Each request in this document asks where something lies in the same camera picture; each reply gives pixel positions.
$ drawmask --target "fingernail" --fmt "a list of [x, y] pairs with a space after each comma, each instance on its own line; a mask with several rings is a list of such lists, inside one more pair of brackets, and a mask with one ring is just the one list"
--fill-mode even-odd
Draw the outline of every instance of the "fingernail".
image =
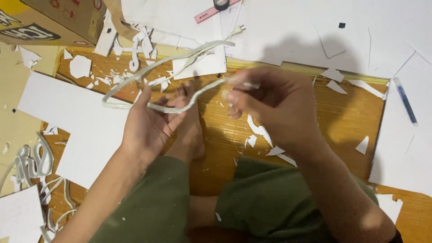
[[226, 99], [226, 95], [228, 94], [228, 92], [229, 92], [229, 90], [223, 90], [222, 91], [221, 96], [222, 96], [223, 99]]
[[238, 102], [238, 96], [233, 94], [233, 92], [228, 92], [226, 94], [226, 100], [232, 104], [233, 106], [235, 106]]

